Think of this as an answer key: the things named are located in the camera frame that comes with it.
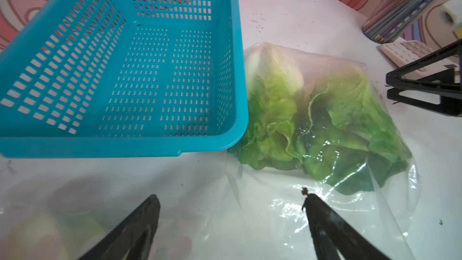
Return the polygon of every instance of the green lettuce leaf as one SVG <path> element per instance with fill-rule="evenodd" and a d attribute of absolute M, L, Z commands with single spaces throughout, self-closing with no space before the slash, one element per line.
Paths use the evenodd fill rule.
<path fill-rule="evenodd" d="M 292 141 L 296 98 L 303 88 L 298 67 L 269 46 L 248 56 L 246 74 L 249 125 L 230 152 L 254 169 L 295 169 L 301 165 Z"/>
<path fill-rule="evenodd" d="M 311 177 L 334 187 L 344 195 L 373 191 L 371 173 L 383 187 L 391 176 L 407 168 L 405 161 L 391 163 L 384 157 L 363 150 L 314 144 L 303 167 Z"/>
<path fill-rule="evenodd" d="M 334 145 L 356 150 L 369 151 L 369 142 L 348 130 L 340 130 L 332 124 L 332 120 L 323 107 L 311 109 L 314 119 L 311 130 L 308 132 L 310 144 Z"/>
<path fill-rule="evenodd" d="M 358 67 L 330 74 L 316 83 L 327 92 L 319 99 L 332 124 L 369 142 L 369 150 L 391 162 L 405 161 L 412 154 L 402 141 L 390 116 L 383 110 L 365 72 Z"/>

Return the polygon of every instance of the calculator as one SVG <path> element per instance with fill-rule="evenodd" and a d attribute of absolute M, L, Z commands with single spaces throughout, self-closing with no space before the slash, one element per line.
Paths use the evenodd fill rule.
<path fill-rule="evenodd" d="M 398 41 L 385 43 L 380 46 L 380 50 L 388 56 L 398 67 L 405 66 L 413 61 L 421 59 L 434 52 L 428 45 L 418 40 Z M 456 72 L 455 82 L 460 83 L 460 67 L 454 61 L 446 58 L 421 69 L 405 74 L 403 77 L 417 80 L 426 76 L 442 72 L 448 68 L 454 68 Z"/>

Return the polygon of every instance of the plastic sheet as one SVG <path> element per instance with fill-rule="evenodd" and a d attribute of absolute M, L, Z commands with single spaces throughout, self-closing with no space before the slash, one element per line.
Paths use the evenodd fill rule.
<path fill-rule="evenodd" d="M 304 91 L 307 78 L 364 68 L 280 49 L 300 67 Z M 161 203 L 150 259 L 316 259 L 301 211 L 302 187 L 391 259 L 412 260 L 403 233 L 420 192 L 415 165 L 408 161 L 381 188 L 374 171 L 365 171 L 371 189 L 342 193 L 303 169 L 255 170 L 226 151 L 174 158 L 0 159 L 0 260 L 77 259 L 150 194 Z"/>

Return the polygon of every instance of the lettuce in plastic bag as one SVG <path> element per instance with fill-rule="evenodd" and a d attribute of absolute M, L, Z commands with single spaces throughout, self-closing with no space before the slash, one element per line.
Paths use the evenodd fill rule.
<path fill-rule="evenodd" d="M 229 152 L 254 169 L 302 169 L 348 195 L 373 191 L 412 154 L 356 66 L 306 79 L 273 45 L 246 58 L 249 125 Z"/>
<path fill-rule="evenodd" d="M 294 148 L 296 98 L 303 89 L 297 65 L 271 46 L 255 49 L 245 61 L 249 125 L 230 149 L 254 169 L 292 170 L 301 165 Z"/>

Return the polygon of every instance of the clear plastic bag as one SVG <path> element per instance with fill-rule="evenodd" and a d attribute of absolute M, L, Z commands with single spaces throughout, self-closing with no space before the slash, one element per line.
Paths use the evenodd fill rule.
<path fill-rule="evenodd" d="M 292 225 L 278 242 L 303 251 L 295 235 L 306 222 L 296 224 L 304 215 L 289 198 L 306 186 L 392 259 L 412 259 L 401 234 L 420 183 L 367 67 L 268 43 L 245 55 L 249 126 L 229 152 L 244 164 L 241 200 L 257 202 L 249 211 L 260 202 L 286 211 Z"/>
<path fill-rule="evenodd" d="M 323 74 L 364 68 L 272 47 L 299 66 L 304 94 Z M 301 211 L 302 187 L 391 259 L 412 260 L 402 233 L 420 191 L 415 165 L 408 162 L 381 188 L 373 171 L 368 173 L 373 192 L 345 195 L 303 169 L 255 170 L 226 151 L 173 158 L 0 159 L 0 260 L 77 259 L 150 194 L 158 196 L 161 212 L 149 259 L 316 259 Z"/>

